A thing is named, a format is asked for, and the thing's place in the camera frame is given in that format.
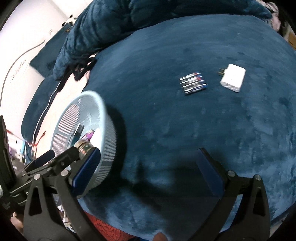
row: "basket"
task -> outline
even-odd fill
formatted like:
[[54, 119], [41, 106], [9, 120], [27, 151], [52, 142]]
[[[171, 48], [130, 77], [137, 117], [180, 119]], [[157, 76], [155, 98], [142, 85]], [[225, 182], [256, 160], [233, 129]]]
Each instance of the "basket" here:
[[116, 132], [100, 95], [94, 91], [82, 92], [66, 107], [56, 125], [51, 142], [51, 149], [56, 156], [68, 148], [71, 136], [79, 124], [84, 126], [80, 137], [91, 129], [99, 129], [101, 136], [100, 146], [97, 146], [101, 152], [101, 161], [82, 194], [84, 196], [107, 177], [115, 158]]

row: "red fabric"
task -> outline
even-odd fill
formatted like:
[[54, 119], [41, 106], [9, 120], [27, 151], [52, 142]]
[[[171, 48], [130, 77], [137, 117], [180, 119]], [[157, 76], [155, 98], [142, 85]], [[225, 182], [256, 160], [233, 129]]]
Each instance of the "red fabric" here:
[[128, 241], [134, 236], [127, 234], [119, 229], [116, 229], [109, 224], [97, 219], [93, 215], [86, 212], [86, 215], [91, 220], [96, 229], [104, 236], [107, 241]]

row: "blue pillow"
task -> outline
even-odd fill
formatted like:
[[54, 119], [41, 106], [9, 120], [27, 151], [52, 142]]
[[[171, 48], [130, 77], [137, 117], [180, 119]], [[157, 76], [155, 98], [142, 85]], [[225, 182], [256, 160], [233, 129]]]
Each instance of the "blue pillow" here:
[[271, 13], [256, 0], [94, 0], [78, 17], [56, 60], [59, 79], [69, 64], [124, 39], [134, 31], [183, 16], [199, 14], [254, 15]]

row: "blue bedspread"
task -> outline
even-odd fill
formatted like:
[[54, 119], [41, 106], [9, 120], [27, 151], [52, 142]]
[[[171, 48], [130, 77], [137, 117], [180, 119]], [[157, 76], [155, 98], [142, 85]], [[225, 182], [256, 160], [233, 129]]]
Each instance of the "blue bedspread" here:
[[[176, 18], [96, 58], [85, 90], [105, 100], [118, 153], [108, 178], [79, 200], [86, 211], [148, 240], [158, 231], [188, 239], [217, 201], [195, 165], [200, 147], [238, 175], [260, 174], [272, 218], [295, 201], [296, 54], [262, 20]], [[246, 69], [239, 93], [219, 84], [217, 72], [228, 64]], [[184, 96], [178, 79], [195, 71], [208, 89]], [[36, 102], [44, 92], [38, 89]]]

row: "bed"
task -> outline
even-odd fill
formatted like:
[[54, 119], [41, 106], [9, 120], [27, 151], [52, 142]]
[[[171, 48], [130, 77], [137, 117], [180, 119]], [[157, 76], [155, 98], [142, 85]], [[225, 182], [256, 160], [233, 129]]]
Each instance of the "bed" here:
[[[99, 52], [84, 91], [104, 99], [119, 148], [110, 175], [79, 199], [86, 212], [147, 240], [187, 240], [218, 200], [195, 165], [204, 147], [226, 169], [262, 176], [275, 220], [296, 198], [296, 53], [269, 18], [251, 0], [93, 1], [57, 59], [44, 47], [31, 62], [46, 78], [22, 135], [32, 139], [67, 64]], [[239, 93], [219, 83], [228, 64], [246, 69]], [[185, 96], [178, 79], [193, 72], [208, 89]]]

